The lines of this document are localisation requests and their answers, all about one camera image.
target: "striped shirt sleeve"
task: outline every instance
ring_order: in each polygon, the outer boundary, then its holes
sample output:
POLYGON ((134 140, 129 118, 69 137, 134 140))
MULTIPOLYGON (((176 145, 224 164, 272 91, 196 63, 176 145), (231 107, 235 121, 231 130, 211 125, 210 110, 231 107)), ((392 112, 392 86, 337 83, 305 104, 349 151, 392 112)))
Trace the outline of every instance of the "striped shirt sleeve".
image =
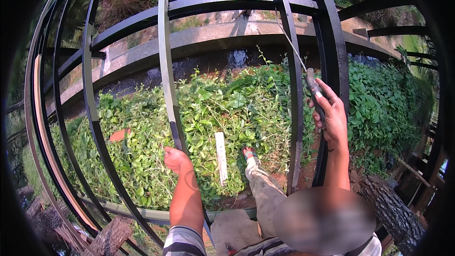
POLYGON ((176 225, 169 230, 163 256, 206 256, 202 236, 188 226, 176 225))

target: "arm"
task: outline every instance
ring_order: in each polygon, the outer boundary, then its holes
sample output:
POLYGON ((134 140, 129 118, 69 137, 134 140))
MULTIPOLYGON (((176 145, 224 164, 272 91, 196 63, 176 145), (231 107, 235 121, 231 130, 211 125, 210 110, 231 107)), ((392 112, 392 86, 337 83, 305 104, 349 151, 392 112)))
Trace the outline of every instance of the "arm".
POLYGON ((164 163, 178 174, 177 186, 169 208, 171 226, 189 226, 202 235, 204 216, 193 163, 182 151, 171 147, 165 147, 164 150, 166 151, 164 163))
MULTIPOLYGON (((316 102, 325 112, 326 129, 323 134, 328 146, 324 186, 350 190, 348 128, 343 101, 321 79, 316 78, 316 82, 327 96, 326 99, 320 92, 316 93, 316 102)), ((310 101, 310 107, 313 106, 313 101, 310 101)), ((313 112, 313 119, 317 128, 322 127, 316 111, 313 112)))

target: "orange brick piece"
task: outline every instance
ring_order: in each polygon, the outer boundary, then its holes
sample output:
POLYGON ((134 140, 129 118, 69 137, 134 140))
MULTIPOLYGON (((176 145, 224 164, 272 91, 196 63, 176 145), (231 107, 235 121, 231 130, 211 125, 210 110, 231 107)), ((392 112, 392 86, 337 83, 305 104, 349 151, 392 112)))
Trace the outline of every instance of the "orange brick piece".
POLYGON ((124 128, 122 130, 119 130, 118 132, 113 133, 111 135, 111 138, 110 138, 111 142, 122 140, 125 137, 125 132, 127 134, 130 134, 131 133, 131 129, 130 128, 124 128))

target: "forearm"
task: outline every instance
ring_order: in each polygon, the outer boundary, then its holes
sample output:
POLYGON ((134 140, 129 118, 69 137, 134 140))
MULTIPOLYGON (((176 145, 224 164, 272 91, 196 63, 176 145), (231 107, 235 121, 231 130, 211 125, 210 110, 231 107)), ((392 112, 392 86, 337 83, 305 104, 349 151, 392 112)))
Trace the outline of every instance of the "forearm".
POLYGON ((185 225, 202 235, 204 216, 201 193, 192 164, 182 165, 169 208, 171 226, 185 225))
POLYGON ((348 167, 349 149, 347 139, 328 144, 324 186, 350 190, 348 167))

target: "hand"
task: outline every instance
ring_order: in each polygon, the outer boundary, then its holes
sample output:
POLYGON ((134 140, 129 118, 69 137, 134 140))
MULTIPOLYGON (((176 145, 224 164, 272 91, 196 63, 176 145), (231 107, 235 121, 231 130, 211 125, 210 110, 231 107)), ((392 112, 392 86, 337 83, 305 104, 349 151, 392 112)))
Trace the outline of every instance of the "hand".
POLYGON ((164 163, 175 174, 180 174, 183 169, 193 170, 193 163, 183 151, 168 146, 164 148, 164 151, 164 163))
MULTIPOLYGON (((321 79, 316 78, 316 82, 324 91, 328 100, 320 93, 316 93, 316 102, 325 112, 325 127, 324 138, 330 145, 348 143, 348 128, 346 122, 346 114, 344 113, 344 104, 335 92, 321 79)), ((313 100, 310 100, 310 108, 314 107, 313 100)), ((322 127, 321 116, 313 112, 314 124, 317 128, 322 127)))

